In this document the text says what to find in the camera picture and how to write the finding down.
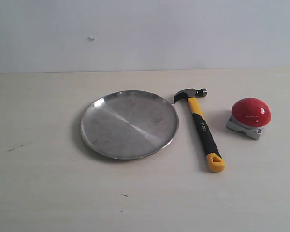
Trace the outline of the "red dome push button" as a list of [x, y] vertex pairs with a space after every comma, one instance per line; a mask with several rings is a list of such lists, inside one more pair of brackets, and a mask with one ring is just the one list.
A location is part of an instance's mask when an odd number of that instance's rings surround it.
[[243, 98], [232, 106], [226, 127], [259, 140], [270, 121], [271, 112], [264, 101], [257, 98]]

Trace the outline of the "yellow black claw hammer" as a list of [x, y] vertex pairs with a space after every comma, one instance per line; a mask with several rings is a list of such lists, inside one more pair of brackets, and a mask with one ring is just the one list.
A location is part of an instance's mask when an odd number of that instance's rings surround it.
[[198, 136], [200, 138], [206, 156], [208, 168], [211, 172], [217, 173], [225, 170], [226, 163], [218, 151], [211, 131], [203, 116], [201, 107], [197, 101], [197, 98], [203, 98], [206, 97], [206, 95], [207, 90], [205, 88], [202, 88], [200, 90], [195, 90], [191, 88], [177, 92], [174, 95], [173, 100], [174, 103], [181, 99], [187, 100]]

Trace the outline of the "round stainless steel plate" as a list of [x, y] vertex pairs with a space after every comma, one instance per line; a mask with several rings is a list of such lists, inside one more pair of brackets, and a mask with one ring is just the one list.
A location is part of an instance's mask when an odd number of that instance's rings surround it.
[[114, 92], [83, 113], [80, 134], [94, 152], [118, 160], [136, 160], [159, 152], [174, 139], [178, 114], [163, 97], [141, 90]]

